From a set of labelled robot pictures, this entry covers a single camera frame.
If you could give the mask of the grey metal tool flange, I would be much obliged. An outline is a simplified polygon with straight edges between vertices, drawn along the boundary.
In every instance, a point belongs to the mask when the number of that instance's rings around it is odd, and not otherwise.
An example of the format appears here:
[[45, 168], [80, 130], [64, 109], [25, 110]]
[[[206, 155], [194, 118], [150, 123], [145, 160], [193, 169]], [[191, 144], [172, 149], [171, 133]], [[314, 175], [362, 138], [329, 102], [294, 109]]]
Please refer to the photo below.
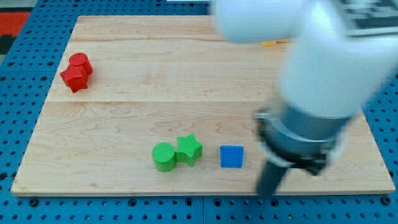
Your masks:
[[318, 175], [344, 151], [350, 117], [319, 117], [283, 101], [257, 110], [259, 145], [267, 161], [282, 168]]

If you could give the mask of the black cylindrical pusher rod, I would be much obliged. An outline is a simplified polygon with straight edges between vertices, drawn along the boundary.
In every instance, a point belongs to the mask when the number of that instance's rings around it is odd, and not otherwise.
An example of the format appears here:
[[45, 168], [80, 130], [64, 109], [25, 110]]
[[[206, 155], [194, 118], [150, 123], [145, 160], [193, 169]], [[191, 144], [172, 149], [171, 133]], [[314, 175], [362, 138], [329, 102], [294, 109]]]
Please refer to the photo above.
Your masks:
[[264, 161], [257, 181], [256, 192], [260, 197], [271, 197], [282, 182], [288, 167], [281, 167], [272, 162]]

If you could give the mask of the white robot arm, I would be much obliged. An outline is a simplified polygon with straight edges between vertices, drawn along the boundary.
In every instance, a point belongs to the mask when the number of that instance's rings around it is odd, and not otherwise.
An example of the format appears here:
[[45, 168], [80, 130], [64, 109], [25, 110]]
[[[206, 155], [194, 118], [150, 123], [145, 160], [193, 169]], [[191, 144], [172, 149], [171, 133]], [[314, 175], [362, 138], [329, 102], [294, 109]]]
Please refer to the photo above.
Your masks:
[[257, 194], [273, 195], [290, 169], [319, 174], [344, 151], [349, 121], [397, 68], [397, 2], [217, 0], [212, 12], [228, 42], [294, 42], [274, 102], [256, 113], [267, 156]]

